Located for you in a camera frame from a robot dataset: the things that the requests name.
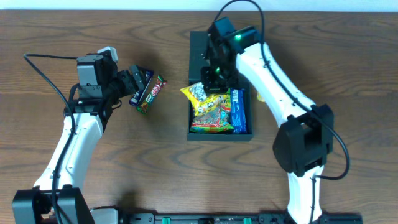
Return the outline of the blue Oreo cookie pack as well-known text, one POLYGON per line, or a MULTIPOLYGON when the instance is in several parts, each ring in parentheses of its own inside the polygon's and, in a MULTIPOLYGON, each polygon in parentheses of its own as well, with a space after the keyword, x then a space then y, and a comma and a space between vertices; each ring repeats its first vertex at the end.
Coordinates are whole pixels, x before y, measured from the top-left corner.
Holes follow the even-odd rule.
POLYGON ((246 115, 244 111, 244 90, 231 90, 231 124, 234 127, 233 133, 246 134, 246 115))

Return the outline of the yellow snack bag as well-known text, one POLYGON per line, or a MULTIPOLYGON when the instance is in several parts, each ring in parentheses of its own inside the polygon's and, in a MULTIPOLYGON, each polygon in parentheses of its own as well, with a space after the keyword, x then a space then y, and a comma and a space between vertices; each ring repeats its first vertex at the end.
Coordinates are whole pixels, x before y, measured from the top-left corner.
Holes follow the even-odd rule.
POLYGON ((205 93, 202 82, 180 89, 180 91, 190 100, 194 110, 194 116, 201 116, 215 110, 220 106, 229 95, 229 90, 221 94, 205 93))

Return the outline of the yellow mentos gum can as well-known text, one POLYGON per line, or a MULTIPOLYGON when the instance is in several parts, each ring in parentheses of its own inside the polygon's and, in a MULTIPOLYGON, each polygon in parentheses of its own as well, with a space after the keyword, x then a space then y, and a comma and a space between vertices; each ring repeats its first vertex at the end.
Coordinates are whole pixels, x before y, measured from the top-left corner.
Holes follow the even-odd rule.
POLYGON ((258 93, 257 94, 257 99, 260 101, 260 102, 265 102, 265 99, 258 93))

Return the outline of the green Haribo gummy bag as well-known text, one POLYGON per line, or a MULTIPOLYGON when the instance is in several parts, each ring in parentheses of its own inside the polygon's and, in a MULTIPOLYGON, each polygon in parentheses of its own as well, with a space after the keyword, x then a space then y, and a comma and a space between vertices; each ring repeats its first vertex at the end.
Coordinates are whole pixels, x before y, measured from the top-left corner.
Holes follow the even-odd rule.
POLYGON ((233 131, 229 122, 231 114, 231 90, 224 94, 209 95, 194 110, 190 132, 211 134, 233 131))

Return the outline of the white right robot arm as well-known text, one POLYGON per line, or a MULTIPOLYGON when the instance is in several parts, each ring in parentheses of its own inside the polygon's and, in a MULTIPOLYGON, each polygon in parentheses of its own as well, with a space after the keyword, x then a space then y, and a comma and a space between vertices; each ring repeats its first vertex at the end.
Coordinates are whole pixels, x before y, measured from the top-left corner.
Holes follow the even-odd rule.
POLYGON ((288 214, 295 223, 320 218, 319 184, 333 147, 334 114, 317 106, 289 79, 254 27, 208 29, 202 69, 207 93, 236 87, 242 75, 264 98, 279 127, 272 150, 289 181, 288 214))

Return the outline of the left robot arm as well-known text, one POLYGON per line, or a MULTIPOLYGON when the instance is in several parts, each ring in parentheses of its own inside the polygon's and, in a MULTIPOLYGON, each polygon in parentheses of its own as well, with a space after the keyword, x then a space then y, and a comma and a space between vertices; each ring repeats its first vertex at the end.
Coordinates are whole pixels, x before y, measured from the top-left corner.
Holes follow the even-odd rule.
POLYGON ((90 209, 82 194, 93 151, 121 98, 146 91, 153 71, 138 65, 118 70, 113 47, 74 57, 79 82, 62 96, 63 132, 43 174, 12 201, 16 223, 121 223, 114 207, 90 209))

